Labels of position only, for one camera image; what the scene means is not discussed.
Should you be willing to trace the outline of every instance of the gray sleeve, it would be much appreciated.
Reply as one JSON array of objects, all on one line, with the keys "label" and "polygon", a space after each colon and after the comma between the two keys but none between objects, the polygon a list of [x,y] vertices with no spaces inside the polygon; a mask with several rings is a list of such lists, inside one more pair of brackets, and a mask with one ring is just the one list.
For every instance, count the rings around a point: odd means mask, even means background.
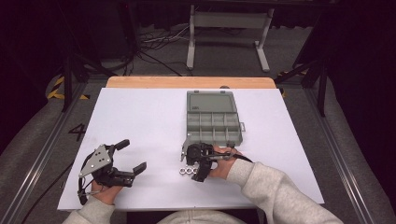
[{"label": "gray sleeve", "polygon": [[73,211],[69,215],[64,224],[108,224],[114,209],[114,205],[102,203],[91,196],[80,210]]},{"label": "gray sleeve", "polygon": [[227,180],[241,187],[242,193],[264,210],[272,223],[343,223],[331,212],[302,194],[283,172],[236,160]]}]

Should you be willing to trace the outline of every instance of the white tabletop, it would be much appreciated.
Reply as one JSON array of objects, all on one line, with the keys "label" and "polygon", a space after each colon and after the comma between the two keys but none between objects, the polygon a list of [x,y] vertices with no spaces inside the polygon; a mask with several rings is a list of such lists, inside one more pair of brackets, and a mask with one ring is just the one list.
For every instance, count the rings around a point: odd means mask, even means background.
[{"label": "white tabletop", "polygon": [[[82,207],[77,190],[85,158],[99,145],[117,144],[123,139],[129,139],[131,145],[115,152],[114,166],[128,172],[146,161],[148,168],[131,188],[119,194],[115,201],[118,210],[252,207],[235,184],[210,177],[201,183],[179,173],[186,164],[180,162],[180,152],[186,137],[187,91],[193,90],[103,88],[58,209]],[[284,171],[302,193],[324,203],[279,90],[227,91],[233,92],[239,119],[246,127],[237,149],[253,161]]]}]

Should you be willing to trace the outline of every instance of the person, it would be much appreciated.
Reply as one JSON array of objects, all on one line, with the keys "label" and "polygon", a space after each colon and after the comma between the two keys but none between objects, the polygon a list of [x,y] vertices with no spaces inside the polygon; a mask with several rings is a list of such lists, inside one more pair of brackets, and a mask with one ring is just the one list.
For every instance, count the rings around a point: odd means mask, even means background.
[{"label": "person", "polygon": [[[216,152],[235,150],[216,147]],[[273,223],[343,223],[338,217],[302,194],[282,171],[240,159],[219,160],[209,176],[223,178],[241,187],[242,194],[265,212],[267,222]],[[80,209],[64,221],[68,223],[109,223],[115,209],[114,200],[122,187],[102,187],[92,181],[93,194]],[[179,211],[165,217],[164,223],[244,223],[236,217],[211,210]]]}]

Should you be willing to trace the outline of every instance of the hand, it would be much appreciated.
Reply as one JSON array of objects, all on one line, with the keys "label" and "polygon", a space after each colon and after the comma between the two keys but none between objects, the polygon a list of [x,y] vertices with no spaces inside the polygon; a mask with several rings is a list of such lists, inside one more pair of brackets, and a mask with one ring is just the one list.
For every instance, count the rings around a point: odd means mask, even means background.
[{"label": "hand", "polygon": [[100,191],[92,196],[101,201],[102,203],[113,205],[117,194],[122,190],[122,186],[113,186],[111,188],[99,185],[96,181],[92,181],[92,192]]},{"label": "hand", "polygon": [[[218,153],[226,153],[226,152],[235,152],[238,155],[242,155],[238,150],[235,148],[230,148],[230,147],[218,147],[218,146],[213,146],[215,152]],[[230,173],[231,167],[233,166],[233,163],[235,162],[236,158],[231,157],[229,160],[218,160],[218,167],[215,169],[211,170],[209,173],[209,176],[211,177],[219,177],[223,179],[227,179],[228,173]]]}]

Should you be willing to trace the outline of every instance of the gray plastic organizer box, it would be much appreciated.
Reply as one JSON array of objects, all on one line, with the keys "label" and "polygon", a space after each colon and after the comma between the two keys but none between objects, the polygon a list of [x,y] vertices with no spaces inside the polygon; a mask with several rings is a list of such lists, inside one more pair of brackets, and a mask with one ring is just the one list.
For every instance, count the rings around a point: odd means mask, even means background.
[{"label": "gray plastic organizer box", "polygon": [[241,123],[233,93],[187,91],[187,135],[191,143],[241,145]]}]

